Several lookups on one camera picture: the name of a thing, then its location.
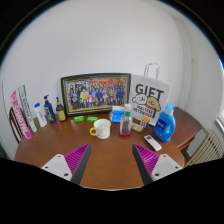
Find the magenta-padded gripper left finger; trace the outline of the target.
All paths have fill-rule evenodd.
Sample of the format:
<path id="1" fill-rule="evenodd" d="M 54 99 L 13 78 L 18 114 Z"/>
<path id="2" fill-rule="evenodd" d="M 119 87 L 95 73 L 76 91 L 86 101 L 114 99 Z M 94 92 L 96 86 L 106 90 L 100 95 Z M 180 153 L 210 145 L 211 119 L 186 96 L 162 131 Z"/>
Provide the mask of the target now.
<path id="1" fill-rule="evenodd" d="M 85 144 L 67 153 L 66 155 L 56 154 L 42 166 L 42 169 L 79 185 L 90 154 L 91 145 Z"/>

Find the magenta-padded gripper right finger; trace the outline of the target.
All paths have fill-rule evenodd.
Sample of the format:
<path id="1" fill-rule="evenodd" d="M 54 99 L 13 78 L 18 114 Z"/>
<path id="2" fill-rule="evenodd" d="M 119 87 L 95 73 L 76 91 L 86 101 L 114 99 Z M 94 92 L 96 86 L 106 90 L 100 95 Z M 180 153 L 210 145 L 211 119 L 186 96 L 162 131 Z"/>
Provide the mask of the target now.
<path id="1" fill-rule="evenodd" d="M 182 169 L 182 167 L 167 154 L 158 155 L 138 144 L 132 146 L 132 153 L 144 185 Z"/>

